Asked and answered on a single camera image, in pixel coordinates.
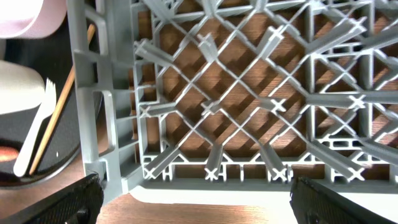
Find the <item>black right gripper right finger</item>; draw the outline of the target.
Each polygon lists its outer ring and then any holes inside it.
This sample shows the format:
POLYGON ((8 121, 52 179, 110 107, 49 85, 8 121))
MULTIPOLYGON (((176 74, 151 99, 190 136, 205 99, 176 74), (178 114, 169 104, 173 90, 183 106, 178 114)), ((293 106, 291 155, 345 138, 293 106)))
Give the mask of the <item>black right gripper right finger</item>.
POLYGON ((294 179, 290 206, 298 223, 397 223, 397 186, 376 182, 328 184, 308 177, 294 179))

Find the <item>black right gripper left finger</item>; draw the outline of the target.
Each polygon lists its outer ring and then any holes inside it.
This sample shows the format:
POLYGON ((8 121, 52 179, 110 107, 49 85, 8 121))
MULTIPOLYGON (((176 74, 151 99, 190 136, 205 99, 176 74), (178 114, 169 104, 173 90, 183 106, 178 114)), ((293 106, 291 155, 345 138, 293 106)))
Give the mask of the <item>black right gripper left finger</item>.
POLYGON ((90 174, 1 223, 96 223, 104 202, 98 174, 90 174))

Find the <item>white plastic cup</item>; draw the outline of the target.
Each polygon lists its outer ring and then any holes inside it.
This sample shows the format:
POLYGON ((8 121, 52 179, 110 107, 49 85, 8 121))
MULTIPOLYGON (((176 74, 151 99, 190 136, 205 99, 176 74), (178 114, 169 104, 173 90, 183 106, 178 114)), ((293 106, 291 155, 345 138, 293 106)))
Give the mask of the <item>white plastic cup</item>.
POLYGON ((1 114, 39 106, 45 94, 43 78, 34 69, 1 61, 1 114))

